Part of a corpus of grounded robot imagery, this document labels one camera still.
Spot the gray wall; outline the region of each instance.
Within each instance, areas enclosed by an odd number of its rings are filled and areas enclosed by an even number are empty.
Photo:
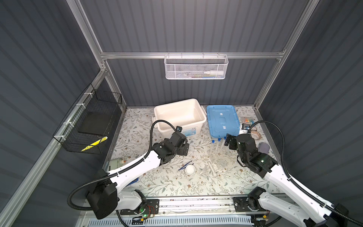
[[[0,1],[0,210],[98,71],[65,0]],[[101,159],[60,151],[14,226],[66,226],[43,222],[56,216],[71,223],[66,194]]]
[[[306,2],[81,1],[104,52],[277,52]],[[230,59],[224,80],[170,81],[162,60],[109,60],[128,106],[187,98],[204,105],[253,104],[274,62]]]
[[[275,62],[231,59],[224,80],[167,80],[163,60],[108,60],[128,106],[157,106],[189,98],[201,105],[252,105]]]
[[[363,1],[320,1],[266,99],[291,174],[363,221]],[[272,132],[277,147],[281,140]]]

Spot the yellow object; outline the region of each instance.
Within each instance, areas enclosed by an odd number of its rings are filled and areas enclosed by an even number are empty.
[[[97,140],[96,142],[92,143],[91,145],[88,145],[87,147],[85,147],[83,150],[81,151],[85,151],[88,150],[90,148],[93,148],[94,146],[98,145],[99,143],[102,143],[103,141],[107,140],[107,136],[103,137],[102,139]]]

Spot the blue storage lid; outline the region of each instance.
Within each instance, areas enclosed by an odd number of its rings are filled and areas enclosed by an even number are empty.
[[[209,132],[214,138],[224,138],[227,133],[237,136],[240,132],[240,121],[234,106],[207,106],[207,118]]]

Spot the black wire basket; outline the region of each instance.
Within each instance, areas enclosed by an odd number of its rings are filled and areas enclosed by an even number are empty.
[[[120,93],[93,89],[82,104],[76,104],[76,113],[65,122],[71,110],[68,111],[53,134],[54,139],[70,152],[102,154],[108,151],[113,138],[110,133],[114,132],[122,115],[121,104]],[[59,135],[63,124],[66,128]]]

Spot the floral tablecloth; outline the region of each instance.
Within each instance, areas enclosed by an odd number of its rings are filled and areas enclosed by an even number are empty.
[[[239,106],[236,107],[236,111],[240,122],[244,121],[245,117],[257,121],[251,106]],[[147,151],[152,124],[151,117],[153,116],[153,108],[127,109],[112,159],[120,158],[121,162],[128,163]],[[258,134],[254,135],[257,147],[261,142],[268,143],[259,125],[257,125],[257,132]],[[256,186],[262,187],[270,193],[280,192],[272,183],[262,179],[248,168],[241,167],[236,162],[236,151],[233,151],[232,155],[226,155],[219,150],[214,153],[213,159],[225,160],[227,163],[224,168],[219,167],[216,170],[216,177],[213,177],[209,167],[204,173],[196,173],[192,176],[188,176],[183,170],[179,171],[178,169],[184,164],[192,161],[191,163],[194,163],[198,172],[204,165],[208,166],[207,163],[211,161],[207,154],[212,140],[209,134],[208,121],[203,124],[200,134],[187,138],[190,143],[187,156],[176,155],[171,162],[144,173],[139,177],[138,182],[127,186],[124,190],[139,189],[148,197],[247,194]],[[162,140],[161,134],[155,128],[153,130],[153,143]],[[269,155],[274,157],[271,149]]]

